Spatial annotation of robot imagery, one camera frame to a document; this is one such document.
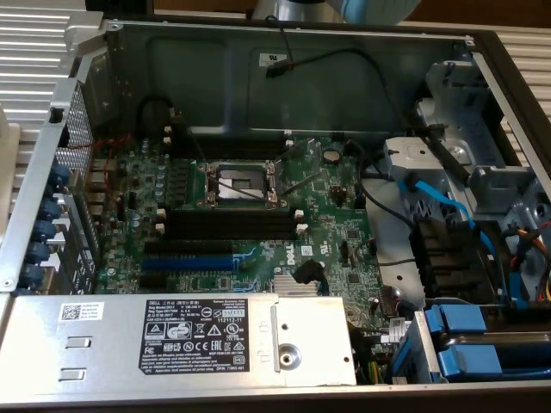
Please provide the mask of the CPU socket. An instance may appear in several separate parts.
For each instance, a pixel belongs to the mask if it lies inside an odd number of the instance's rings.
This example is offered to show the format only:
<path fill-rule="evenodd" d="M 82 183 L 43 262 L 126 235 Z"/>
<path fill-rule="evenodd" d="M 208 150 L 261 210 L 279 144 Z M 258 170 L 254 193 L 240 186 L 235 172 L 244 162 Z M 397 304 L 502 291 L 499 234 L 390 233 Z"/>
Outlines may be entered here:
<path fill-rule="evenodd" d="M 203 203 L 211 208 L 278 210 L 282 198 L 281 163 L 274 161 L 212 160 L 198 167 L 204 177 Z"/>

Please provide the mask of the blue expansion slot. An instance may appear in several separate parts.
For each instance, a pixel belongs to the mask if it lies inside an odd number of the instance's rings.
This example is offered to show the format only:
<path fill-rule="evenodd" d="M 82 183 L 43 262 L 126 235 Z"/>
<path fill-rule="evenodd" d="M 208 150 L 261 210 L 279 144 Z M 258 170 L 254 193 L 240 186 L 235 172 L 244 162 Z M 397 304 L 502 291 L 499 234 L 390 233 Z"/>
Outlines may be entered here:
<path fill-rule="evenodd" d="M 233 271 L 234 263 L 231 256 L 147 258 L 141 268 L 143 271 Z"/>

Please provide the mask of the black ribbed fan shroud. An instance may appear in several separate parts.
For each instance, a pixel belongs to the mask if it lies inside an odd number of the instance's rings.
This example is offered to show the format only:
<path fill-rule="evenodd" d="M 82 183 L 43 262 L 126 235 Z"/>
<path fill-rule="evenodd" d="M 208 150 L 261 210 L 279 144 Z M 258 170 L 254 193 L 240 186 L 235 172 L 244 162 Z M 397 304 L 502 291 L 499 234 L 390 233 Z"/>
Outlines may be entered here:
<path fill-rule="evenodd" d="M 479 305 L 497 301 L 495 261 L 467 224 L 420 219 L 410 235 L 410 245 L 427 298 Z"/>

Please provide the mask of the silver power supply unit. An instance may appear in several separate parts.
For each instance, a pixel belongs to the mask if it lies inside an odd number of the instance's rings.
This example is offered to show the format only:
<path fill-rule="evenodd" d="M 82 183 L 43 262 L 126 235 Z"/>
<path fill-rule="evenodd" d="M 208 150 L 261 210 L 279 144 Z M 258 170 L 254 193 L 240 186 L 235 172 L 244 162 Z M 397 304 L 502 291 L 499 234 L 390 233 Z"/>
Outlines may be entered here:
<path fill-rule="evenodd" d="M 139 356 L 149 299 L 246 299 L 247 373 L 146 375 Z M 104 302 L 102 320 L 60 322 L 64 303 Z M 0 342 L 0 389 L 9 392 L 199 391 L 354 385 L 340 298 L 272 293 L 18 298 Z"/>

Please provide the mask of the silver aluminium corner bracket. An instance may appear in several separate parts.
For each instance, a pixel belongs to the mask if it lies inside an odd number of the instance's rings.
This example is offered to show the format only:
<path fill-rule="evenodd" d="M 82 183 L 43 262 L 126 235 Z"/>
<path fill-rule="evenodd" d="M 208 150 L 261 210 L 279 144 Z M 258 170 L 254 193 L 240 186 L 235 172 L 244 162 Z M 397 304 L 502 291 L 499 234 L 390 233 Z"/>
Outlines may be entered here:
<path fill-rule="evenodd" d="M 67 52 L 75 56 L 83 56 L 103 47 L 106 27 L 107 23 L 101 11 L 73 13 L 64 32 Z"/>

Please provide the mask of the black power supply label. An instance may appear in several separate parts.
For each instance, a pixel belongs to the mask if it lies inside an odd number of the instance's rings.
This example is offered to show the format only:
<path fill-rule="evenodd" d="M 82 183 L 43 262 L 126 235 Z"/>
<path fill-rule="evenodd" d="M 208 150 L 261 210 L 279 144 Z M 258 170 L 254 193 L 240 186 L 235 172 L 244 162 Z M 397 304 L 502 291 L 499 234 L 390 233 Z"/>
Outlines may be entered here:
<path fill-rule="evenodd" d="M 146 375 L 250 371 L 246 299 L 149 299 L 139 369 Z"/>

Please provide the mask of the grey metal disk bay cage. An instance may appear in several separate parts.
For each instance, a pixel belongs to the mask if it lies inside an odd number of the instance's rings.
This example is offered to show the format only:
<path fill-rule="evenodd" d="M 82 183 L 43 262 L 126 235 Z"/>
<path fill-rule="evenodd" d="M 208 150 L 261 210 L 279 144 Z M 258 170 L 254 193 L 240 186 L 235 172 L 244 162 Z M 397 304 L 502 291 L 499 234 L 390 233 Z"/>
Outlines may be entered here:
<path fill-rule="evenodd" d="M 384 144 L 412 232 L 420 219 L 467 224 L 493 256 L 495 306 L 551 307 L 551 194 L 530 163 L 507 151 L 498 98 L 476 62 L 433 64 L 415 101 L 412 130 Z M 425 302 L 429 299 L 418 273 Z"/>

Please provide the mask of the metal rear port block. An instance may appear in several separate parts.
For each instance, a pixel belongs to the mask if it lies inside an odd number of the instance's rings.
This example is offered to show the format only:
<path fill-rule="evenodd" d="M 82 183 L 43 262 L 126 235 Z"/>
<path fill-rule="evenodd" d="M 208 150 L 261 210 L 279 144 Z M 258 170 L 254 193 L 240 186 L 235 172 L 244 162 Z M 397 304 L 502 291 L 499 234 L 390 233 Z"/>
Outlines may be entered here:
<path fill-rule="evenodd" d="M 93 160 L 86 182 L 87 201 L 93 206 L 109 207 L 118 181 L 119 164 L 115 158 Z"/>

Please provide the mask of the long black expansion slot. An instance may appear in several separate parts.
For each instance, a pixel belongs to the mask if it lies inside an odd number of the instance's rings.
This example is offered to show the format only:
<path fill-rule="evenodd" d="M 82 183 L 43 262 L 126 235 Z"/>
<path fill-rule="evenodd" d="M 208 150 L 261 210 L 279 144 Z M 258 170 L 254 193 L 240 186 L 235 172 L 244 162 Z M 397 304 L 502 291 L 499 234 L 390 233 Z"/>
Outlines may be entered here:
<path fill-rule="evenodd" d="M 215 256 L 232 255 L 233 245 L 229 241 L 150 241 L 145 242 L 145 255 L 157 256 Z"/>

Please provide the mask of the open PC case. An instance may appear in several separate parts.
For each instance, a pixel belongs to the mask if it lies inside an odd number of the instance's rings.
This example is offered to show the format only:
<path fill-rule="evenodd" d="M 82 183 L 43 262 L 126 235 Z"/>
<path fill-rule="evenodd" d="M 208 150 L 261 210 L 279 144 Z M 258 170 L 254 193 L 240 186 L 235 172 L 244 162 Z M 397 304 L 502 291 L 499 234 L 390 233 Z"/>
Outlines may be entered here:
<path fill-rule="evenodd" d="M 495 34 L 417 28 L 339 27 L 214 18 L 109 19 L 103 47 L 69 54 L 64 10 L 0 2 L 0 104 L 21 128 L 9 223 L 0 245 L 0 342 L 18 298 L 252 293 L 96 293 L 100 239 L 87 201 L 92 161 L 145 139 L 180 140 L 172 126 L 283 131 L 330 139 L 352 151 L 376 243 L 388 332 L 366 336 L 347 321 L 356 383 L 199 391 L 9 392 L 0 412 L 18 410 L 216 411 L 229 413 L 551 413 L 551 307 L 425 302 L 397 184 L 383 169 L 384 144 L 412 130 L 427 71 L 474 61 L 498 98 L 507 151 L 530 163 L 551 194 L 551 124 Z M 71 179 L 48 183 L 63 164 Z M 44 242 L 42 285 L 19 281 L 40 203 L 63 211 Z M 431 334 L 433 305 L 477 305 L 484 333 Z M 439 352 L 493 345 L 503 374 L 449 382 Z"/>

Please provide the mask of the thin metal locking lever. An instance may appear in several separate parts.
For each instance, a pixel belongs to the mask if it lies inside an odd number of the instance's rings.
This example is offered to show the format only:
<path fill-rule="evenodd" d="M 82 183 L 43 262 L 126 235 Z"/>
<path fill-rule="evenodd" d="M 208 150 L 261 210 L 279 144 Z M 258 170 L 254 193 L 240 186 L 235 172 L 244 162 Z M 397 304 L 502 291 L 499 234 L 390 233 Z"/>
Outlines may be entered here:
<path fill-rule="evenodd" d="M 320 175 L 320 172 L 316 172 L 316 173 L 313 173 L 313 174 L 305 177 L 301 181 L 299 181 L 299 182 L 295 183 L 294 185 L 292 185 L 291 187 L 285 189 L 281 193 L 281 196 L 292 194 L 293 192 L 297 191 L 299 188 L 302 188 L 305 185 L 307 185 L 310 181 L 312 181 L 314 178 L 318 177 L 319 175 Z"/>
<path fill-rule="evenodd" d="M 216 200 L 261 201 L 267 199 L 267 173 L 260 165 L 247 163 L 210 163 L 206 183 Z"/>

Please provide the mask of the green Dell motherboard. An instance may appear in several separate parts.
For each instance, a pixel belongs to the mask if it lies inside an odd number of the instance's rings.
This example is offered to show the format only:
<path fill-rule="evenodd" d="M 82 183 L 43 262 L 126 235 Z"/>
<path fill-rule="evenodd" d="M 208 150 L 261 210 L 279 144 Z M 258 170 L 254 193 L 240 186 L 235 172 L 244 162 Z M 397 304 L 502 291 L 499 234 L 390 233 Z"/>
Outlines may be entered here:
<path fill-rule="evenodd" d="M 203 203 L 204 180 L 198 167 L 206 159 L 170 156 L 170 141 L 145 139 L 140 148 L 116 154 L 117 192 L 109 207 L 93 206 L 101 258 L 96 293 L 274 293 L 274 276 L 291 274 L 303 284 L 316 281 L 318 296 L 344 302 L 347 321 L 366 336 L 388 332 L 383 310 L 376 243 L 365 211 L 366 199 L 352 151 L 330 139 L 316 139 L 324 150 L 341 154 L 339 164 L 321 162 L 320 175 L 292 194 L 282 196 L 294 212 L 294 240 L 220 240 L 233 245 L 233 271 L 143 271 L 147 258 L 199 256 L 145 255 L 145 242 L 164 238 L 167 210 L 212 210 Z M 316 173 L 305 158 L 281 163 L 282 192 Z M 143 274 L 166 274 L 164 290 L 139 287 Z"/>

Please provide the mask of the silver finned chipset heatsink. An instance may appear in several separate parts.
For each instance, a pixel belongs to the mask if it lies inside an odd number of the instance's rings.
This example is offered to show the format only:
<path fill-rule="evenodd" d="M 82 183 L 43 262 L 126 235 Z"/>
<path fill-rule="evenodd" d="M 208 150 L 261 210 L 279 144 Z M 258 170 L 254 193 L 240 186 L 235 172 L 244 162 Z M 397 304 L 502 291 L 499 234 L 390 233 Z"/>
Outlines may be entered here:
<path fill-rule="evenodd" d="M 299 283 L 291 274 L 274 276 L 274 292 L 280 296 L 289 297 L 316 297 L 319 295 L 316 281 L 311 281 L 309 284 Z"/>

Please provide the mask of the white barcode sticker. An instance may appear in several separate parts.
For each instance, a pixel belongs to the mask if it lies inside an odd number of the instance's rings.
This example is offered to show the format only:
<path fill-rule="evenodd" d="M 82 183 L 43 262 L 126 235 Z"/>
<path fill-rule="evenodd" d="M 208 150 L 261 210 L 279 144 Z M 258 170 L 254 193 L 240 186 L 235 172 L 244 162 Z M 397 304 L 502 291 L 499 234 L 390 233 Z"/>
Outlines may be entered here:
<path fill-rule="evenodd" d="M 104 302 L 64 303 L 60 307 L 59 321 L 102 320 Z"/>

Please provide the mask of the blue card retention clip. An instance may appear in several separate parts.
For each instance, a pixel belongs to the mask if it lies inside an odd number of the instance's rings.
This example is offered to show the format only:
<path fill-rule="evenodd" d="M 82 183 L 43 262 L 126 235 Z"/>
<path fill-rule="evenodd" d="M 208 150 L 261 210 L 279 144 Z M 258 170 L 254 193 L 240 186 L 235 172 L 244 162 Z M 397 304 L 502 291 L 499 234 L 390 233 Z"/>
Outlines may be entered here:
<path fill-rule="evenodd" d="M 58 219 L 62 211 L 63 209 L 59 205 L 57 198 L 44 199 L 40 203 L 39 215 L 43 220 L 53 221 L 54 219 Z"/>
<path fill-rule="evenodd" d="M 63 164 L 55 164 L 49 172 L 47 183 L 54 189 L 63 189 L 71 179 L 70 169 Z"/>
<path fill-rule="evenodd" d="M 35 264 L 25 263 L 22 266 L 19 281 L 26 287 L 38 289 L 42 285 L 43 271 L 40 266 Z"/>
<path fill-rule="evenodd" d="M 25 255 L 25 262 L 31 264 L 40 264 L 50 257 L 50 249 L 44 243 L 30 242 Z"/>
<path fill-rule="evenodd" d="M 34 223 L 33 234 L 40 242 L 44 243 L 55 237 L 57 233 L 56 225 L 47 220 L 36 220 Z"/>

